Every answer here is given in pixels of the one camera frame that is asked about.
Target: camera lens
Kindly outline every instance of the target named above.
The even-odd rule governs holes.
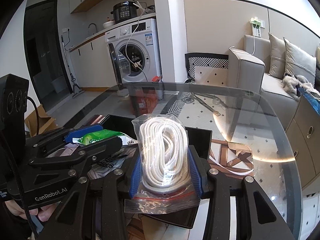
[[[21,104],[22,104],[22,94],[21,94],[21,90],[19,90],[16,95],[16,110],[17,110],[17,112],[20,111]]]
[[[22,98],[22,104],[23,106],[26,106],[27,103],[27,92],[23,93],[23,98]]]
[[[9,96],[8,96],[8,99],[7,99],[7,111],[8,111],[8,114],[12,113],[13,104],[14,104],[14,98],[13,98],[13,93],[11,92],[9,94]]]

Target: green package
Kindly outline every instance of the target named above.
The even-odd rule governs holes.
[[[116,132],[116,131],[111,131],[111,130],[100,130],[97,132],[91,132],[87,133],[83,137],[81,137],[78,142],[82,143],[84,145],[88,145],[94,142],[101,141],[103,139],[109,138],[111,136],[122,136],[125,135],[124,133],[121,132]]]

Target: mop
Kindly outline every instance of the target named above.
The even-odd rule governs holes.
[[[68,63],[68,59],[67,59],[67,55],[66,55],[66,50],[64,48],[64,43],[63,43],[63,37],[61,35],[61,40],[62,40],[62,46],[63,46],[63,52],[64,52],[64,56],[66,57],[66,62],[67,62],[67,66],[68,66],[68,69],[69,69],[69,73],[70,73],[70,77],[71,77],[71,82],[73,83],[73,96],[72,98],[76,98],[77,96],[81,95],[82,93],[84,93],[84,90],[82,90],[79,85],[76,83],[76,79],[74,78],[73,74],[71,73],[71,70],[70,70],[70,66],[69,66],[69,63]]]

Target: fur blanket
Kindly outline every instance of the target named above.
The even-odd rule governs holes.
[[[314,89],[313,85],[304,76],[301,75],[289,76],[287,74],[282,80],[282,85],[284,91],[286,91],[291,97],[293,97],[297,101],[301,96],[300,92],[298,91],[299,87],[308,89],[320,95],[319,91]]]

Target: blue gripper pad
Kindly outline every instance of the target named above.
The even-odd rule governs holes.
[[[136,164],[134,166],[134,169],[132,171],[132,175],[131,175],[131,187],[129,190],[129,195],[131,198],[138,191],[141,176],[142,176],[142,164],[141,164],[141,157],[139,155],[139,157],[137,158]]]
[[[196,194],[201,198],[203,193],[202,187],[201,187],[201,177],[199,175],[196,163],[193,159],[193,156],[189,147],[188,147],[188,157],[189,157],[191,181],[193,183],[193,187],[195,188]]]
[[[67,136],[65,136],[66,143],[73,143],[72,138],[81,138],[82,136],[86,135],[87,133],[96,132],[103,130],[103,127],[100,124],[90,125],[88,127],[74,130],[70,132]]]

